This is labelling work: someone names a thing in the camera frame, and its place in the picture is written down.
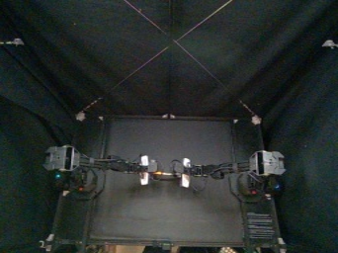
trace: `black curtain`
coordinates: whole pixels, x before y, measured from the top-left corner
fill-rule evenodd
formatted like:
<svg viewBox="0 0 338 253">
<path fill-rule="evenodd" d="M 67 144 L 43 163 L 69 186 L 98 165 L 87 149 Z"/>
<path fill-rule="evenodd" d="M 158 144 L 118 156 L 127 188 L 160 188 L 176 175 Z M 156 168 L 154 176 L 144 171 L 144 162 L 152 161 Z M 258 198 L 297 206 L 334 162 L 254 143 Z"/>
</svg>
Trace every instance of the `black curtain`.
<svg viewBox="0 0 338 253">
<path fill-rule="evenodd" d="M 323 48 L 266 118 L 269 150 L 285 155 L 279 198 L 287 252 L 338 248 L 338 50 Z"/>
</svg>

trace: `black panel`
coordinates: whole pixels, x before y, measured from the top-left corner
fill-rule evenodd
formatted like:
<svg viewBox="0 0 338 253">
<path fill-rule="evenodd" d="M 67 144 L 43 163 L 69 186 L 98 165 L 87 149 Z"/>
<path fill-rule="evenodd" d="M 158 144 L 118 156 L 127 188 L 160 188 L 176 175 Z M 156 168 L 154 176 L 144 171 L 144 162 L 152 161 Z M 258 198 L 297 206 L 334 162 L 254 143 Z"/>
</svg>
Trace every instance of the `black panel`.
<svg viewBox="0 0 338 253">
<path fill-rule="evenodd" d="M 247 128 L 246 137 L 258 133 L 250 121 L 238 126 L 240 130 Z M 243 140 L 239 132 L 235 135 Z M 112 119 L 106 122 L 106 139 L 106 156 L 115 154 L 134 160 L 140 153 L 148 154 L 167 171 L 170 162 L 183 157 L 192 164 L 232 161 L 231 122 Z M 248 159 L 257 151 L 255 141 L 251 135 L 251 148 L 238 149 L 240 157 Z M 150 186 L 142 186 L 138 175 L 108 171 L 90 234 L 92 241 L 243 245 L 240 206 L 230 193 L 227 177 L 206 181 L 192 178 L 191 187 L 184 189 L 179 181 L 152 181 Z"/>
</svg>

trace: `black fabric ceiling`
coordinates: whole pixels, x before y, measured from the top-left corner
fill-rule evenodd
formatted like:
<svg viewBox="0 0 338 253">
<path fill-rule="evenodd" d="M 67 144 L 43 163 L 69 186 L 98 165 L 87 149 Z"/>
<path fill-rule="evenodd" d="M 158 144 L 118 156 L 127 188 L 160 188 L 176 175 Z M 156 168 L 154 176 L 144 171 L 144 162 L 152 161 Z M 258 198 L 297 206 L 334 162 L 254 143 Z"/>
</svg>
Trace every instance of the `black fabric ceiling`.
<svg viewBox="0 0 338 253">
<path fill-rule="evenodd" d="M 7 53 L 44 72 L 41 83 L 69 114 L 103 98 L 94 115 L 248 117 L 242 100 L 263 116 L 338 24 L 330 0 L 4 1 L 1 7 L 3 40 L 25 43 Z"/>
</svg>

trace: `bright led light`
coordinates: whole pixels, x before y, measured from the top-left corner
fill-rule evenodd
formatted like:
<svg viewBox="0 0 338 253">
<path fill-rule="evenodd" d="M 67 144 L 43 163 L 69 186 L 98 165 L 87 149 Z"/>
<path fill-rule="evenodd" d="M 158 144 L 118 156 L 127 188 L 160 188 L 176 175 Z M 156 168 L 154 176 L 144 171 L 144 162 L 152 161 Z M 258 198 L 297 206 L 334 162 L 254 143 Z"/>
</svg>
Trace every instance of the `bright led light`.
<svg viewBox="0 0 338 253">
<path fill-rule="evenodd" d="M 238 253 L 238 252 L 230 247 L 223 247 L 219 253 Z"/>
</svg>

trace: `black fabric enclosure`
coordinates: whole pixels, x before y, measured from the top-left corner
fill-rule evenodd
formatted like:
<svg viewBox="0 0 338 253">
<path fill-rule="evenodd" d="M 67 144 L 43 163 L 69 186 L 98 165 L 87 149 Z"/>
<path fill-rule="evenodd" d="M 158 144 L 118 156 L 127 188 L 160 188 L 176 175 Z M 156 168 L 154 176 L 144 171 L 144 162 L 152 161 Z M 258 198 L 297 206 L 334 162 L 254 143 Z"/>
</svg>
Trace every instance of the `black fabric enclosure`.
<svg viewBox="0 0 338 253">
<path fill-rule="evenodd" d="M 0 252 L 44 252 L 57 195 L 44 152 L 84 141 L 86 121 L 106 115 L 258 115 L 266 149 L 285 156 L 287 252 L 337 252 L 327 40 L 338 42 L 334 0 L 0 1 Z"/>
</svg>

